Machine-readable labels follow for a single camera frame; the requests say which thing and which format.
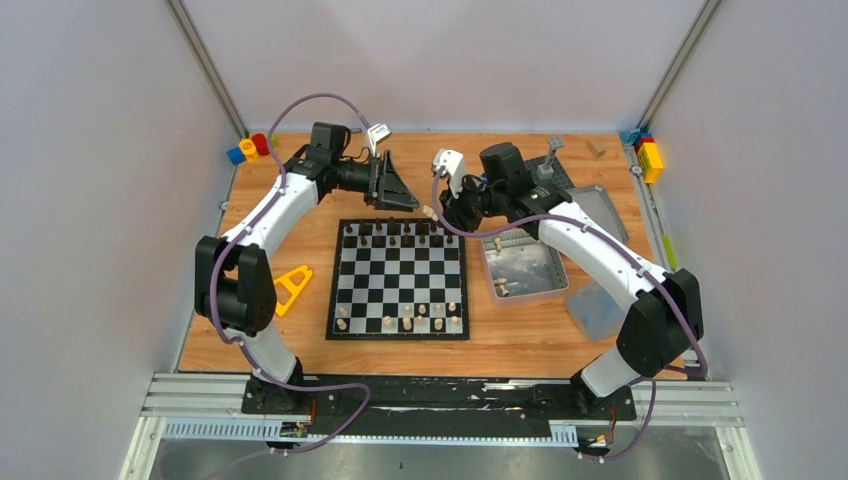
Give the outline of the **metal tin box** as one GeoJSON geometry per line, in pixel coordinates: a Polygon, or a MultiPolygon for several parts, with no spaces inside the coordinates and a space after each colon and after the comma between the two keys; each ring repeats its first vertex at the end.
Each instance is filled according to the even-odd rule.
{"type": "Polygon", "coordinates": [[[521,229],[484,237],[481,248],[496,307],[555,299],[570,286],[560,253],[521,229]]]}

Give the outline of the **black white chessboard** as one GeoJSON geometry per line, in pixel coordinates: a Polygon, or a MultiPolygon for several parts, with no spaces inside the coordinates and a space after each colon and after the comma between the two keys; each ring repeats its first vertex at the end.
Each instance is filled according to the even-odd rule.
{"type": "Polygon", "coordinates": [[[467,340],[470,296],[465,239],[429,218],[342,219],[338,224],[328,319],[328,340],[467,340]],[[448,304],[455,302],[455,315],[448,304]],[[419,304],[429,305],[427,326],[414,329],[419,304]],[[410,304],[413,330],[402,330],[401,308],[410,304]],[[433,307],[442,304],[442,315],[433,307]],[[348,332],[336,329],[338,307],[349,311],[348,332]],[[385,316],[396,320],[397,331],[382,333],[385,316]],[[459,331],[449,331],[452,316],[459,331]],[[433,332],[432,320],[444,319],[444,331],[433,332]]]}

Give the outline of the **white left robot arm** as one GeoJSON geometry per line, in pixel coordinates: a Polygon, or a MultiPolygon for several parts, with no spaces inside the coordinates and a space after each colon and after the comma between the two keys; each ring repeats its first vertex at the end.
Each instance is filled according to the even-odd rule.
{"type": "Polygon", "coordinates": [[[310,140],[283,163],[264,198],[220,237],[204,236],[195,248],[194,308],[219,338],[235,344],[270,384],[268,400],[283,413],[298,411],[308,387],[302,364],[273,324],[277,292],[270,260],[293,227],[334,190],[362,194],[366,205],[412,212],[418,199],[401,179],[390,151],[377,146],[391,131],[383,123],[365,131],[366,157],[346,157],[351,131],[325,122],[313,125],[310,140]]]}

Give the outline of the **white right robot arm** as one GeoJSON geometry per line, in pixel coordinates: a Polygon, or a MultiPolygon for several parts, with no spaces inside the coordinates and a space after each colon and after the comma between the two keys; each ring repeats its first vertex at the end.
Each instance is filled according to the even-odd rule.
{"type": "Polygon", "coordinates": [[[700,287],[686,269],[670,272],[636,254],[607,233],[565,190],[533,178],[519,149],[502,142],[480,154],[485,176],[469,173],[464,156],[439,150],[431,170],[445,190],[431,192],[438,221],[450,232],[484,237],[483,219],[504,217],[507,228],[572,260],[625,313],[614,346],[580,369],[571,380],[571,403],[584,417],[596,417],[611,394],[669,369],[685,351],[695,353],[700,374],[708,365],[699,345],[704,335],[700,287]]]}

